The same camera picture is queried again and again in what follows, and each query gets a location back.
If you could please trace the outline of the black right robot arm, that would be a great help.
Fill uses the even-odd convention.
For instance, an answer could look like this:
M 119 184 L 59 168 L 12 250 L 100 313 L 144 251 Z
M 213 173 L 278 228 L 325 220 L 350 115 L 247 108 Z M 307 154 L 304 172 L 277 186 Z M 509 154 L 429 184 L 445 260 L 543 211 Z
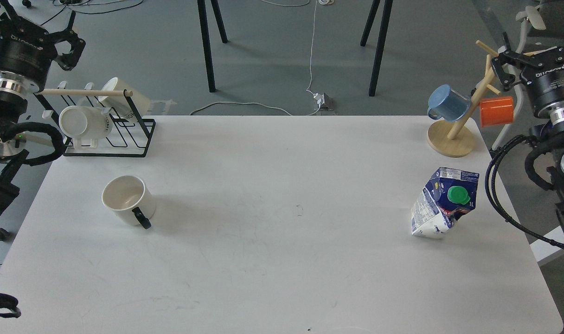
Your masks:
M 560 201 L 555 205 L 555 212 L 564 235 L 564 45 L 528 56 L 512 51 L 507 35 L 502 36 L 505 48 L 492 58 L 492 70 L 503 89 L 526 87 L 534 116 L 547 123 L 532 128 L 529 135 L 513 137 L 494 152 L 484 177 L 484 188 L 488 201 L 506 222 L 564 250 L 563 243 L 538 235 L 508 214 L 495 188 L 499 165 L 509 151 L 523 142 L 531 146 L 524 162 L 526 175 L 538 187 L 558 195 Z

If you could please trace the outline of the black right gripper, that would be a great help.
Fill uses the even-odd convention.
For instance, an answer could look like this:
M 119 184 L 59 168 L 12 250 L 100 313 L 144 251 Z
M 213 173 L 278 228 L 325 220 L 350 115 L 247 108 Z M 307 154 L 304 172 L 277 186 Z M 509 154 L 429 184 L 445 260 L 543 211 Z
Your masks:
M 507 32 L 502 33 L 502 41 L 504 51 L 491 61 L 502 89 L 509 91 L 523 84 L 536 118 L 564 120 L 564 46 L 526 56 L 512 51 Z M 521 70 L 519 80 L 515 69 Z

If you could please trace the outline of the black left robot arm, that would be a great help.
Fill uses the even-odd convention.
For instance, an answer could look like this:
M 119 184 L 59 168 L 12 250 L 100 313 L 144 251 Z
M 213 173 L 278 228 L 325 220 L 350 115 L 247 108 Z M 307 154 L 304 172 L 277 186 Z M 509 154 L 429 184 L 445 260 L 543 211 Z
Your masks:
M 47 123 L 19 122 L 27 110 L 27 95 L 46 87 L 53 62 L 70 71 L 78 63 L 85 41 L 73 30 L 76 13 L 71 13 L 66 28 L 48 32 L 41 25 L 17 14 L 7 0 L 0 0 L 0 216 L 19 195 L 12 180 L 22 165 L 38 166 L 56 160 L 65 152 L 59 130 Z M 24 132 L 48 135 L 51 154 L 28 158 Z M 0 241 L 9 237 L 0 228 Z

